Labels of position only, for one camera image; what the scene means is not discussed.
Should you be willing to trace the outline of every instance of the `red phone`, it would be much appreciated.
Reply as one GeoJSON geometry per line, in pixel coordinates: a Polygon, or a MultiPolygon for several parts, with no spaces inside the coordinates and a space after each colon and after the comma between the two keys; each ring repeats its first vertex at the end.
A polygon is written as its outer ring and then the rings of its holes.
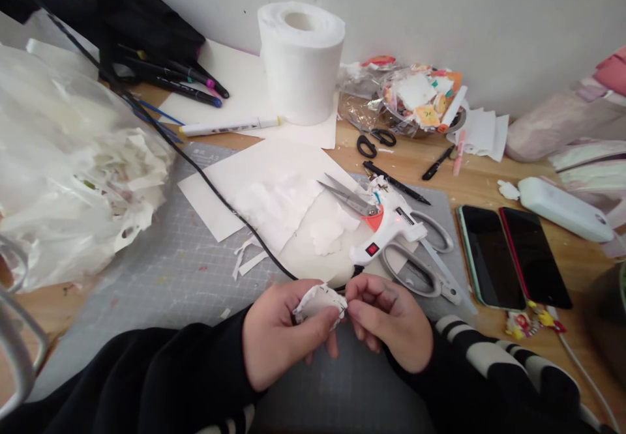
{"type": "Polygon", "coordinates": [[[572,301],[539,217],[505,207],[499,211],[526,297],[539,304],[571,309],[572,301]]]}

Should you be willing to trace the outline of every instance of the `hand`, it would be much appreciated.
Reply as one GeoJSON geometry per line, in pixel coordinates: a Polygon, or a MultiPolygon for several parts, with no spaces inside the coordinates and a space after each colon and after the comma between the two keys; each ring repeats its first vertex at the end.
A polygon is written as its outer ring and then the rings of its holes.
{"type": "Polygon", "coordinates": [[[257,392],[269,388],[292,365],[306,357],[324,341],[333,359],[339,357],[337,335],[331,332],[339,311],[325,308],[301,325],[293,326],[291,313],[319,280],[299,280],[274,284],[252,305],[243,322],[243,357],[250,385],[257,392]]]}
{"type": "Polygon", "coordinates": [[[430,323],[409,291],[380,276],[360,274],[346,285],[348,315],[357,338],[380,352],[382,340],[411,373],[426,368],[432,355],[430,323]]]}

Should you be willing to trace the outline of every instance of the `gray cutting mat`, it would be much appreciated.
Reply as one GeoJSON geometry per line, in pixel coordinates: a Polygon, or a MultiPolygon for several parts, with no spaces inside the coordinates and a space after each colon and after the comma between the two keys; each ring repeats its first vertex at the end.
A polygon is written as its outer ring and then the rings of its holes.
{"type": "MultiPolygon", "coordinates": [[[[185,149],[200,166],[232,155],[231,149],[191,143],[185,149]]],[[[175,166],[167,203],[154,224],[107,268],[100,285],[63,337],[37,379],[31,400],[43,398],[81,370],[113,336],[126,330],[164,326],[181,328],[192,322],[215,325],[229,308],[233,313],[255,301],[274,282],[287,281],[270,259],[263,260],[235,282],[233,253],[246,239],[243,229],[217,243],[175,183],[193,174],[184,161],[175,166]]],[[[364,175],[353,175],[366,182],[364,175]]],[[[451,233],[455,223],[445,192],[414,188],[432,207],[409,200],[451,233]]],[[[456,233],[456,250],[442,259],[466,282],[456,233]]],[[[260,252],[246,250],[244,263],[260,252]]],[[[408,267],[403,276],[417,279],[408,267]]],[[[468,317],[445,299],[421,298],[431,318],[448,313],[468,317]]],[[[423,402],[394,375],[383,355],[360,343],[350,325],[339,329],[340,359],[323,349],[311,368],[296,365],[262,399],[256,412],[258,430],[326,432],[432,431],[423,402]]]]}

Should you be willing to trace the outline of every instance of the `smartphone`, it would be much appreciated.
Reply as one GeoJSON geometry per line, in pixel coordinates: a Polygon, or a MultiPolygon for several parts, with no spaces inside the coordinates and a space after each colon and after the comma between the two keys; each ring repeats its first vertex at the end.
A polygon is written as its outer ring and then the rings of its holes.
{"type": "Polygon", "coordinates": [[[489,307],[524,310],[526,299],[496,211],[461,206],[457,214],[478,301],[489,307]]]}
{"type": "Polygon", "coordinates": [[[504,207],[500,217],[526,296],[540,304],[571,309],[572,301],[539,217],[504,207]]]}

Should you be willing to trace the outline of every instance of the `black sleeve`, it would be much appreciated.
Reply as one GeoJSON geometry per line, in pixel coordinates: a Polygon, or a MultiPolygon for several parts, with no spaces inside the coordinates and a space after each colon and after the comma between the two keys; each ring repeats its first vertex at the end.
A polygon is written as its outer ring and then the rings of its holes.
{"type": "Polygon", "coordinates": [[[613,432],[580,404],[576,382],[537,354],[488,338],[453,315],[433,325],[433,337],[430,362],[418,374],[385,352],[423,398],[438,433],[613,432]]]}
{"type": "Polygon", "coordinates": [[[2,433],[245,432],[262,394],[250,386],[241,331],[245,309],[210,327],[120,334],[47,398],[0,422],[2,433]]]}

